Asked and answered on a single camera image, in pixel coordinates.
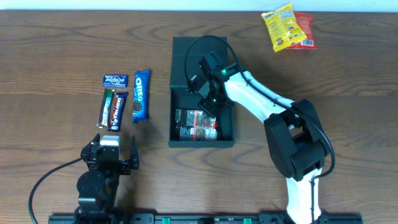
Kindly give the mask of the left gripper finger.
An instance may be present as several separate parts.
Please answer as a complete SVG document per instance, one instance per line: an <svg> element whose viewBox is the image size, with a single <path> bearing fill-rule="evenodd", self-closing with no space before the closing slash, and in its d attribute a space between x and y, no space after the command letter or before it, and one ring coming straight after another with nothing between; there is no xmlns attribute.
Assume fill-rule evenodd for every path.
<svg viewBox="0 0 398 224"><path fill-rule="evenodd" d="M100 144L100 134L98 133L86 146L81 150L82 156L87 156L91 153L92 149Z"/></svg>
<svg viewBox="0 0 398 224"><path fill-rule="evenodd" d="M130 155L129 163L131 169L139 169L139 153L136 146L135 135L133 135L131 139L129 155Z"/></svg>

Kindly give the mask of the black snack packet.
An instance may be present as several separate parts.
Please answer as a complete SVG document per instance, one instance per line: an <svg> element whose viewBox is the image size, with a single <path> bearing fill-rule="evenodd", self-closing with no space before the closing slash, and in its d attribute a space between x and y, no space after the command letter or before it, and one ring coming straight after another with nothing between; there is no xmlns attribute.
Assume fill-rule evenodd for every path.
<svg viewBox="0 0 398 224"><path fill-rule="evenodd" d="M218 138L216 118L202 110L175 111L174 134L179 141L216 141Z"/></svg>

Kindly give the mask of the black gift box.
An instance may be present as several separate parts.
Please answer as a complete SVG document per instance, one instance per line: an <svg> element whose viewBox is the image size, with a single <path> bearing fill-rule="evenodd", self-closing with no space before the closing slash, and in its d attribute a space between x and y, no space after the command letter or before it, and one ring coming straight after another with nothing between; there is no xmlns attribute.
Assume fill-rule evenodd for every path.
<svg viewBox="0 0 398 224"><path fill-rule="evenodd" d="M232 147L233 102L221 82L226 37L174 37L169 147Z"/></svg>

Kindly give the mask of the yellow snack packet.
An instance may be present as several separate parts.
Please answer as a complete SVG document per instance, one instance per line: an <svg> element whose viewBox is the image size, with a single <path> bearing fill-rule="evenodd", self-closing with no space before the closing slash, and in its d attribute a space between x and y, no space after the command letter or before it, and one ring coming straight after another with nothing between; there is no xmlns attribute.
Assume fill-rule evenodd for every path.
<svg viewBox="0 0 398 224"><path fill-rule="evenodd" d="M292 3L276 11L263 12L261 17L269 32L274 52L284 50L307 38L297 24Z"/></svg>

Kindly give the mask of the red snack packet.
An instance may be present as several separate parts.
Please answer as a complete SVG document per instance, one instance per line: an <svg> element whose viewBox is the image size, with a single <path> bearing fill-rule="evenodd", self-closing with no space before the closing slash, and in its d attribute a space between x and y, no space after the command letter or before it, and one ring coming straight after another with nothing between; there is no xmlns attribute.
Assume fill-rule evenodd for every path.
<svg viewBox="0 0 398 224"><path fill-rule="evenodd" d="M307 38L297 44L288 47L288 49L294 49L294 50L316 49L317 45L314 41L313 32L311 29L313 17L309 14L302 12L295 12L294 14L297 24L303 30Z"/></svg>

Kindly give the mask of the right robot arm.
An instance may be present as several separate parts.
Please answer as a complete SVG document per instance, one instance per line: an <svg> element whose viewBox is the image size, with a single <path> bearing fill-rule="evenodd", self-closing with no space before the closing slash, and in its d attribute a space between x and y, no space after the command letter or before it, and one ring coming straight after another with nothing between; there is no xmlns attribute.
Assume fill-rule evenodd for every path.
<svg viewBox="0 0 398 224"><path fill-rule="evenodd" d="M271 159L287 181L288 216L294 223L315 223L321 215L318 178L331 144L313 105L274 93L238 63L223 63L216 52L203 55L198 65L204 76L189 84L201 95L199 107L214 118L238 103L263 122Z"/></svg>

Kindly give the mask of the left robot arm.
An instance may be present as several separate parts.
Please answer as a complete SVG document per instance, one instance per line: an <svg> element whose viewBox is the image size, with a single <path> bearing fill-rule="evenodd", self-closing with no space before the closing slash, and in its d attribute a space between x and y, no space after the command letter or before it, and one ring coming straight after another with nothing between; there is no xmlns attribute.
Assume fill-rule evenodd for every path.
<svg viewBox="0 0 398 224"><path fill-rule="evenodd" d="M114 204L120 176L139 168L136 138L131 138L128 159L119 158L120 150L119 136L99 134L81 150L88 171L76 184L81 212L75 217L77 223L116 222Z"/></svg>

